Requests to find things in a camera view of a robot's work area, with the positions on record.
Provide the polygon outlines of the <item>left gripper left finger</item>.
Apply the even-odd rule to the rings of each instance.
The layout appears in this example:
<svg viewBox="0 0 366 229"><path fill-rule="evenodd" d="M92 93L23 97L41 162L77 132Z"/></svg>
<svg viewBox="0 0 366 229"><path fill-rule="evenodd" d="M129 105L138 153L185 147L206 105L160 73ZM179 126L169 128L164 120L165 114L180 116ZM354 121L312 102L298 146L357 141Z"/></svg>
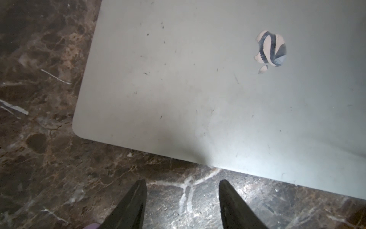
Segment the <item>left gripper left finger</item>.
<svg viewBox="0 0 366 229"><path fill-rule="evenodd" d="M138 180L129 189L116 208L99 226L100 229L142 229L147 200L144 179Z"/></svg>

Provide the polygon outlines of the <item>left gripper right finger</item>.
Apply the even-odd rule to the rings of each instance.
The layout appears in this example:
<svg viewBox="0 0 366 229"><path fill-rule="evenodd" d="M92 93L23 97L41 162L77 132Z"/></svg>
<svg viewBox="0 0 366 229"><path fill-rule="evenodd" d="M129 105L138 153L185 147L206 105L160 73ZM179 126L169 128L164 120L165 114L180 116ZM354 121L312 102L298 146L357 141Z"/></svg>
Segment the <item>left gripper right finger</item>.
<svg viewBox="0 0 366 229"><path fill-rule="evenodd" d="M267 229L225 179L219 183L219 201L224 229Z"/></svg>

